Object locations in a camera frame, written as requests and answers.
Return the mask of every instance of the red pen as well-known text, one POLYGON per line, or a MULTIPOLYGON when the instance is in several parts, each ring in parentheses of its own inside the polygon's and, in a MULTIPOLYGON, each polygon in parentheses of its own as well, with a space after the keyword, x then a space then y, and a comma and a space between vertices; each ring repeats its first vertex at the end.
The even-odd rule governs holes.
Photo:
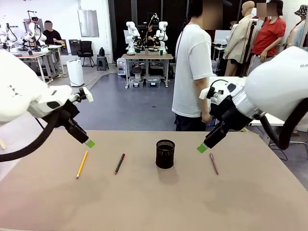
POLYGON ((216 163, 215 163, 214 156, 211 153, 210 153, 210 158, 211 158, 211 161, 212 161, 212 164, 213 164, 213 167, 214 167, 214 170, 215 170, 216 174, 219 175, 218 174, 218 169, 217 169, 217 166, 216 166, 216 163))

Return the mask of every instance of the black chair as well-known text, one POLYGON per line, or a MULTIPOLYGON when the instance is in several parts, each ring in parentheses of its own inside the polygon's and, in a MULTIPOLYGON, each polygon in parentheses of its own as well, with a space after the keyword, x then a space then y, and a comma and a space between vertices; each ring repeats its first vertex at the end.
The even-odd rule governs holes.
POLYGON ((93 61, 92 57, 93 50, 92 50, 92 42, 91 41, 81 41, 80 42, 80 50, 77 51, 78 57, 83 58, 83 65, 85 65, 85 58, 89 58, 91 67, 95 66, 95 62, 93 61))

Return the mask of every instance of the pen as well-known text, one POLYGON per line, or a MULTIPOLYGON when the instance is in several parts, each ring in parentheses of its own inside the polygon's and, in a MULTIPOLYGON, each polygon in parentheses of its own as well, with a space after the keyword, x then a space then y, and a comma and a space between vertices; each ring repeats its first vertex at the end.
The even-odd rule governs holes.
POLYGON ((216 166, 216 163, 215 163, 215 159, 214 159, 213 154, 211 154, 211 153, 210 153, 210 158, 211 158, 214 170, 215 170, 216 174, 218 175, 218 170, 217 170, 217 166, 216 166))
POLYGON ((83 157, 83 160, 82 160, 82 162, 81 162, 81 165, 80 165, 79 171, 78 171, 78 173, 77 173, 77 177, 76 177, 76 179, 78 179, 78 178, 79 178, 79 175, 80 175, 80 173, 81 173, 81 170, 82 170, 83 164, 84 164, 84 163, 85 163, 85 161, 86 161, 87 155, 88 155, 88 151, 86 151, 86 153, 85 153, 85 155, 84 155, 84 157, 83 157))
POLYGON ((121 167, 121 164, 122 164, 123 160, 125 159, 125 156, 126 156, 126 155, 123 153, 122 156, 121 156, 121 159, 120 159, 120 161, 119 161, 119 163, 117 164, 117 167, 116 167, 116 169, 115 169, 115 174, 117 174, 117 172, 119 171, 119 169, 120 169, 120 167, 121 167))

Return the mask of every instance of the pen holder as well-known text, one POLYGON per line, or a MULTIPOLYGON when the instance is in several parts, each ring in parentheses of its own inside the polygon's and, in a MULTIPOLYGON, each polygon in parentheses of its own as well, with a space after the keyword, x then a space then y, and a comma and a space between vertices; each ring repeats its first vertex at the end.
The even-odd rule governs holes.
POLYGON ((173 166, 175 144, 169 140, 161 140, 156 144, 156 165, 163 169, 173 166))

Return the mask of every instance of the yellow pencil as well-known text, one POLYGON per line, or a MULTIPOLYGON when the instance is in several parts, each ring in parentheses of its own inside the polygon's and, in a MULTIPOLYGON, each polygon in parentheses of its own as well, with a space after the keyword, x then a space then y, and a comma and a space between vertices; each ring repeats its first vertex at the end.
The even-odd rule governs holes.
POLYGON ((82 162, 81 162, 81 165, 80 165, 80 168, 79 168, 79 171, 78 171, 78 174, 77 174, 76 179, 78 179, 78 178, 79 178, 79 175, 80 175, 80 173, 81 173, 81 170, 82 170, 83 164, 84 164, 84 163, 85 163, 85 161, 86 161, 87 155, 88 155, 88 151, 86 151, 85 156, 83 157, 83 160, 82 160, 82 162))

